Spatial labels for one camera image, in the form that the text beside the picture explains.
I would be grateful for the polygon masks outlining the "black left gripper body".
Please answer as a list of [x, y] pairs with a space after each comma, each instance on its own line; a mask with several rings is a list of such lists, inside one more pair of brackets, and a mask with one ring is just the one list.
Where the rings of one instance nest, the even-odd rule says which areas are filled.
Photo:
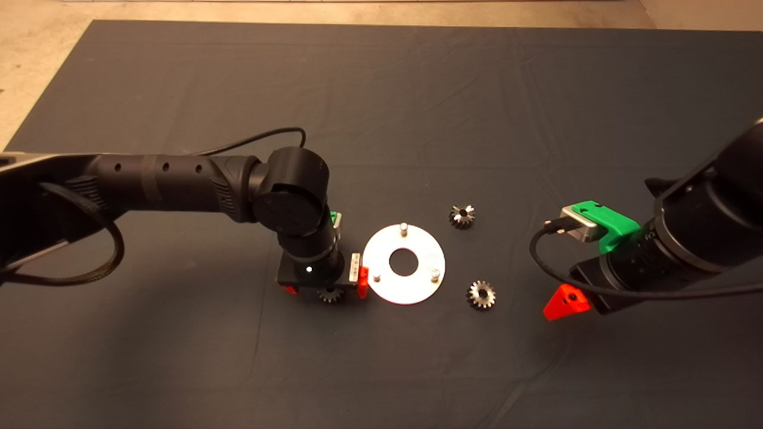
[[362, 256], [352, 252], [329, 252], [316, 260], [297, 260], [283, 252], [276, 282], [295, 290], [356, 290]]

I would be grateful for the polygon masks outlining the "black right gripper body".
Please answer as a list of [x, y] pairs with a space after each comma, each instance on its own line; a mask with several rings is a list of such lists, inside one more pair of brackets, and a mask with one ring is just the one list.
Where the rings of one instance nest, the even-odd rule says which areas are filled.
[[[576, 263], [569, 269], [569, 274], [575, 281], [588, 285], [607, 288], [608, 290], [624, 291], [616, 275], [612, 274], [603, 256], [597, 256]], [[632, 306], [632, 300], [614, 296], [602, 296], [584, 291], [589, 303], [600, 315], [613, 314]]]

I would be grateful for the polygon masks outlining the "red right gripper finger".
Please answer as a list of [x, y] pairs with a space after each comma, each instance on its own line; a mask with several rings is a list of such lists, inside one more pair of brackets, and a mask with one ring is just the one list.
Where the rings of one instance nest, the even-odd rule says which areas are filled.
[[548, 321], [577, 315], [591, 310], [586, 295], [570, 284], [561, 284], [543, 307], [543, 315]]

